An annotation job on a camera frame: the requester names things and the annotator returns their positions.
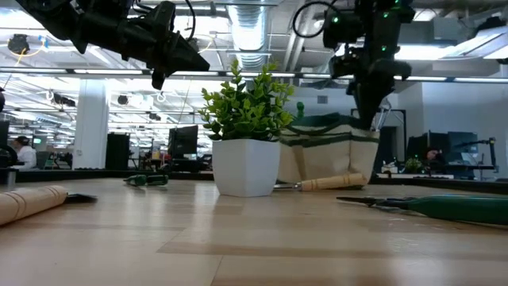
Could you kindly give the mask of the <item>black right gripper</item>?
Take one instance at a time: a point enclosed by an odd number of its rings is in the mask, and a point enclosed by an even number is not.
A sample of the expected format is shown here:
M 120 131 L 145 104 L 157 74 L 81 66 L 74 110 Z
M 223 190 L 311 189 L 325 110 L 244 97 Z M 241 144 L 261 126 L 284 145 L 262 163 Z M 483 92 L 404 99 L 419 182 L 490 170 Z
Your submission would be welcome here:
M 367 87 L 369 83 L 380 83 L 385 90 L 385 95 L 388 95 L 394 90 L 395 76 L 406 80 L 412 74 L 412 67 L 405 61 L 391 59 L 378 59 L 370 64 L 366 57 L 358 53 L 350 53 L 333 56 L 329 60 L 329 74 L 333 79 L 346 75 L 353 76 L 346 89 L 347 95 L 354 95 L 359 85 Z M 385 95 L 360 93 L 354 96 L 362 129 L 371 128 L 373 118 Z

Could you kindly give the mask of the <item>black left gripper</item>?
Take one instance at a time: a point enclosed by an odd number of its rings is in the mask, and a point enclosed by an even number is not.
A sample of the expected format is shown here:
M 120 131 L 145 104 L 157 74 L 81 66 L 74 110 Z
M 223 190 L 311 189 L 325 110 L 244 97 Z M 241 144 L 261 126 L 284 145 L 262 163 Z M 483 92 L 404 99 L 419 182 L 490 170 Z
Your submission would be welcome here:
M 143 61 L 156 71 L 207 72 L 210 64 L 179 33 L 173 33 L 175 4 L 160 2 L 130 17 L 131 2 L 75 2 L 71 41 L 80 53 L 89 44 Z

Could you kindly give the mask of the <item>cream canvas bag green trim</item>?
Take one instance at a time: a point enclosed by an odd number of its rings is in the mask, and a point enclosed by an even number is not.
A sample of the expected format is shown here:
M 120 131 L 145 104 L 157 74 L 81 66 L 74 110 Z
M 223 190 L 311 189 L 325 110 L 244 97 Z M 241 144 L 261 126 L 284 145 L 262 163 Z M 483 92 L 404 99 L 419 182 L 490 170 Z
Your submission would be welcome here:
M 278 180 L 299 183 L 346 174 L 370 180 L 379 132 L 360 120 L 331 113 L 295 119 L 281 131 Z

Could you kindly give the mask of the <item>steel trowel wooden handle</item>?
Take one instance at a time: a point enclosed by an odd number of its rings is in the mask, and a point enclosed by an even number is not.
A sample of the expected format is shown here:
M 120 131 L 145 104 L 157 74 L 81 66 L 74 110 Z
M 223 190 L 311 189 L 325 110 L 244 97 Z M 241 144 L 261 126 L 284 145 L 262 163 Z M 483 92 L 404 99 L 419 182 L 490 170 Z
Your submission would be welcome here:
M 304 180 L 293 184 L 276 184 L 275 190 L 291 189 L 294 191 L 315 192 L 333 190 L 345 187 L 364 186 L 368 179 L 361 173 L 350 173 L 340 176 L 331 176 L 320 179 Z
M 25 187 L 15 191 L 0 192 L 0 226 L 43 211 L 72 203 L 96 203 L 98 197 L 71 193 L 59 185 Z

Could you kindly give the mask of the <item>green handled pruning shears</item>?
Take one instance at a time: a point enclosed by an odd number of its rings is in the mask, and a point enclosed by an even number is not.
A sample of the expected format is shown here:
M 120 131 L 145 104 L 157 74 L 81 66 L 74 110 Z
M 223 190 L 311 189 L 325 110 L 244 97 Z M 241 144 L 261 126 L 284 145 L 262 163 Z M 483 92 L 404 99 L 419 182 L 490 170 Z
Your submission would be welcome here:
M 369 207 L 394 207 L 430 218 L 508 226 L 508 199 L 496 196 L 432 195 L 409 198 L 337 197 Z

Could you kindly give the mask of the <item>small background plant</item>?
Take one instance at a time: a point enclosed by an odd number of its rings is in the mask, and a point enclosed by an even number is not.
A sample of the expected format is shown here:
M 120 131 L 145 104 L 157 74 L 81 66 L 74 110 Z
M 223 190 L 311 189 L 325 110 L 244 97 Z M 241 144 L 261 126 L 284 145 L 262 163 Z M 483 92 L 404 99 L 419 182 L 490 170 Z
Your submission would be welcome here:
M 406 161 L 404 165 L 404 172 L 419 173 L 422 168 L 423 168 L 422 162 L 417 157 L 413 157 Z

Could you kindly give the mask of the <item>black office monitor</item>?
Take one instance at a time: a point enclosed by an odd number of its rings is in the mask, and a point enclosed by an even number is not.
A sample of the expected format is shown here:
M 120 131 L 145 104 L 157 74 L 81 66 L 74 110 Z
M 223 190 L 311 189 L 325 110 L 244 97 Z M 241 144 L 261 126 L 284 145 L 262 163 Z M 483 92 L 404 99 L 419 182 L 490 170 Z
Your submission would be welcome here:
M 170 129 L 168 143 L 173 172 L 199 172 L 197 125 Z

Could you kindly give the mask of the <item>dark workstation with monitors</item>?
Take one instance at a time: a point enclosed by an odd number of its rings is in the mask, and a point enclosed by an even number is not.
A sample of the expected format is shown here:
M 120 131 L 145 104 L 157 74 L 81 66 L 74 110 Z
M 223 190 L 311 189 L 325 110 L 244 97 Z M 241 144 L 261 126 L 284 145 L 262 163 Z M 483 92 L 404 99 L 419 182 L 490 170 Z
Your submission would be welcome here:
M 417 157 L 423 165 L 421 173 L 452 176 L 456 180 L 481 180 L 485 171 L 498 173 L 494 137 L 480 140 L 477 133 L 429 131 L 411 137 L 406 147 L 406 158 Z M 442 159 L 426 161 L 423 156 L 427 148 L 441 150 Z

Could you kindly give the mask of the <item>black cabinet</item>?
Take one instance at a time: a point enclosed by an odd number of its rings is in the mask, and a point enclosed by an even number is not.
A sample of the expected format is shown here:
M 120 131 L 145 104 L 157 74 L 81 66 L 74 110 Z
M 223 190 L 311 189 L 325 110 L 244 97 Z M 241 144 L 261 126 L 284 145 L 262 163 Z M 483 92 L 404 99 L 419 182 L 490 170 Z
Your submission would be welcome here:
M 106 169 L 127 170 L 129 163 L 130 136 L 120 133 L 109 133 L 106 144 Z

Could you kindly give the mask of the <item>white building pillar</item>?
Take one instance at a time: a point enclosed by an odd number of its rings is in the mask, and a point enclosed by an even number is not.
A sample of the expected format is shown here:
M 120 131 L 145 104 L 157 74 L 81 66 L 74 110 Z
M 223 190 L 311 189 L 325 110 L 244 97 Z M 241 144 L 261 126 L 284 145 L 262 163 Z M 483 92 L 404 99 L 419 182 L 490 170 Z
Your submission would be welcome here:
M 104 79 L 81 79 L 72 168 L 104 168 L 110 93 Z

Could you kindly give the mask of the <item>green plant in white pot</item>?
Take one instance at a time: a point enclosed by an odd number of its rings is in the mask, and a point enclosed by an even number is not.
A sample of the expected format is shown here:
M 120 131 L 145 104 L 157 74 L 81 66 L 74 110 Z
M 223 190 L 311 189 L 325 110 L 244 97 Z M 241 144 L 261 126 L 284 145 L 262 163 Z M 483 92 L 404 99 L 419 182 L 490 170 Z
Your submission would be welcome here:
M 274 64 L 263 65 L 248 82 L 234 60 L 232 78 L 221 84 L 221 90 L 202 90 L 206 104 L 198 112 L 210 131 L 214 182 L 222 195 L 260 197 L 273 192 L 279 171 L 278 140 L 294 120 L 284 110 L 294 87 L 274 79 L 274 68 Z

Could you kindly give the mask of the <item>small green tool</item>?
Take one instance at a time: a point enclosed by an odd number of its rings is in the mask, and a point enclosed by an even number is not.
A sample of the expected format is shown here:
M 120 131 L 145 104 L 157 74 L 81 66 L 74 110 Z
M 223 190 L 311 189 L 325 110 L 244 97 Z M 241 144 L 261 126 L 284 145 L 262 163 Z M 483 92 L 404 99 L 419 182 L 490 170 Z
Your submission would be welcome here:
M 134 187 L 164 186 L 168 182 L 166 175 L 134 175 L 124 179 L 124 182 Z

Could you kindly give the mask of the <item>black ceiling spotlight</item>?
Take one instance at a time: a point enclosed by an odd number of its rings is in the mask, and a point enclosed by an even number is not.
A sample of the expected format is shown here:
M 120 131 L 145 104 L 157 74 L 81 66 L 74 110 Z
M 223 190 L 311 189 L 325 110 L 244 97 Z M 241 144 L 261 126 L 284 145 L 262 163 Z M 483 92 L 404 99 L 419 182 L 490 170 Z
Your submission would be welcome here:
M 30 51 L 26 34 L 14 34 L 7 43 L 7 48 L 17 55 L 25 55 Z

